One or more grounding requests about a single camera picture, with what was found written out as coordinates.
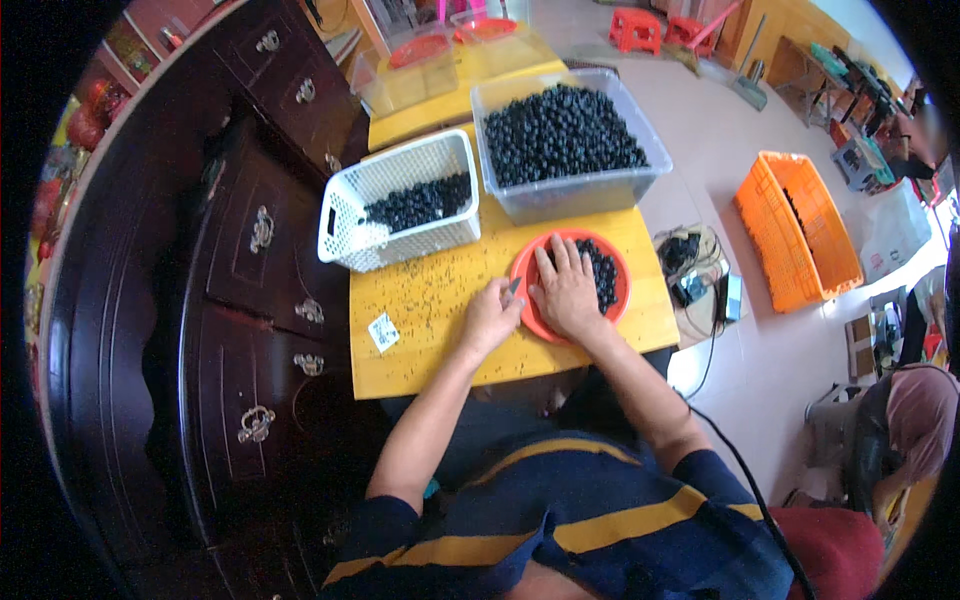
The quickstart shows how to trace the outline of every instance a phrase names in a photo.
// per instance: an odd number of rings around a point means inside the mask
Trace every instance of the orange plate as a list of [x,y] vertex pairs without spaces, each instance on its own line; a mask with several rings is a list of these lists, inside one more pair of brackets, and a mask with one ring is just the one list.
[[554,229],[553,231],[535,237],[529,244],[524,246],[523,250],[516,256],[514,267],[510,271],[511,280],[517,277],[523,277],[523,280],[520,282],[520,287],[516,290],[516,294],[519,297],[527,300],[527,305],[523,307],[523,312],[520,313],[520,320],[523,321],[523,324],[527,325],[531,331],[547,342],[569,344],[567,340],[554,333],[553,330],[543,322],[540,311],[530,300],[529,294],[527,293],[529,286],[540,285],[540,270],[537,267],[537,258],[534,255],[534,249],[540,247],[545,250],[551,250],[550,236],[554,233],[560,235],[563,240],[570,238],[573,241],[577,241],[593,238],[593,243],[600,252],[613,257],[613,265],[616,267],[616,279],[613,281],[613,292],[619,298],[619,301],[607,309],[606,317],[614,325],[620,323],[620,319],[623,318],[623,314],[627,311],[627,305],[630,304],[630,291],[633,284],[630,280],[630,269],[627,268],[627,261],[624,260],[623,254],[621,254],[613,244],[592,231],[577,228]]
[[432,59],[443,54],[449,47],[444,34],[414,37],[390,55],[390,68],[398,69],[418,60]]
[[464,36],[479,41],[497,39],[511,34],[516,29],[516,21],[510,19],[476,19],[457,28],[454,39],[463,42]]

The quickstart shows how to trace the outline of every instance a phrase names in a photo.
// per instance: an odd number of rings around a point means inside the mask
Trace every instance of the yellow stripe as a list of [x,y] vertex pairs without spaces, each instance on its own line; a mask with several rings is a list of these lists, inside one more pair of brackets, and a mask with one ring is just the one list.
[[558,525],[553,539],[567,552],[582,554],[628,538],[640,538],[694,516],[706,497],[683,486],[672,498],[587,520]]
[[343,563],[337,563],[330,570],[330,574],[326,576],[326,579],[324,580],[324,585],[327,586],[329,584],[332,584],[335,581],[339,581],[343,579],[344,577],[350,577],[352,575],[356,575],[357,573],[364,570],[368,566],[371,566],[376,563],[384,563],[384,564],[386,564],[387,562],[392,563],[393,561],[396,560],[396,557],[406,552],[406,550],[407,550],[406,547],[403,547],[403,548],[398,548],[394,550],[387,556],[370,556],[366,559],[354,559],[352,561],[344,561]]
[[525,458],[530,458],[531,456],[537,456],[540,454],[549,454],[550,452],[558,452],[562,450],[579,450],[582,452],[593,452],[594,454],[609,454],[613,458],[619,459],[624,463],[630,463],[632,465],[639,465],[640,461],[627,454],[618,447],[610,444],[604,444],[602,442],[595,442],[593,440],[578,440],[576,438],[560,438],[557,440],[548,440],[546,442],[540,442],[538,444],[530,444],[526,447],[517,450],[511,454],[508,454],[503,460],[491,467],[484,475],[479,479],[475,479],[470,483],[466,484],[464,487],[469,486],[479,486],[487,483],[494,476],[503,470],[504,468],[509,467]]
[[738,513],[748,516],[754,521],[762,521],[763,513],[756,504],[731,504],[727,508],[733,509]]
[[398,548],[386,556],[337,563],[327,575],[324,585],[356,575],[377,563],[386,566],[490,566],[507,558],[536,533],[532,531],[518,536],[445,536],[424,541],[410,548]]

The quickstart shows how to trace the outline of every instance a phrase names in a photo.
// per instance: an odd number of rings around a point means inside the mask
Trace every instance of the pink headscarf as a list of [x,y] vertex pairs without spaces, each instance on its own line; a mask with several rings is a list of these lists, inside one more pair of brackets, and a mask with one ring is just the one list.
[[890,446],[903,455],[910,484],[937,472],[947,459],[958,394],[953,375],[932,365],[894,373],[887,401]]

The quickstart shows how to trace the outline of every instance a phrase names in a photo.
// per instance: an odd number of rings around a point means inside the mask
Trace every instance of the dark wooden cabinet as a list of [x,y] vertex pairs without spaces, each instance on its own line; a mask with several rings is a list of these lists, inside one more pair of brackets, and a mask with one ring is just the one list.
[[317,596],[290,523],[253,529],[214,548],[211,554],[234,600],[307,600]]
[[168,61],[60,240],[52,462],[130,595],[312,597],[387,432],[353,399],[349,273],[316,251],[369,120],[294,0],[237,0]]
[[253,104],[325,175],[340,170],[363,110],[296,2],[250,0],[211,43]]
[[206,292],[281,329],[318,339],[340,334],[349,277],[317,258],[322,192],[261,147],[251,119],[239,127],[214,190],[219,229],[204,240],[213,247]]

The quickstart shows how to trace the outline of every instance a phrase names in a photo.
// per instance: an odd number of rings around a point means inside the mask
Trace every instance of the navy shirt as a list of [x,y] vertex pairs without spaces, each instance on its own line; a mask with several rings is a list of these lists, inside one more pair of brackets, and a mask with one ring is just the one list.
[[365,501],[321,597],[491,598],[531,559],[608,598],[780,600],[793,581],[712,450],[668,476],[649,452],[555,432],[508,451],[429,525],[398,498]]

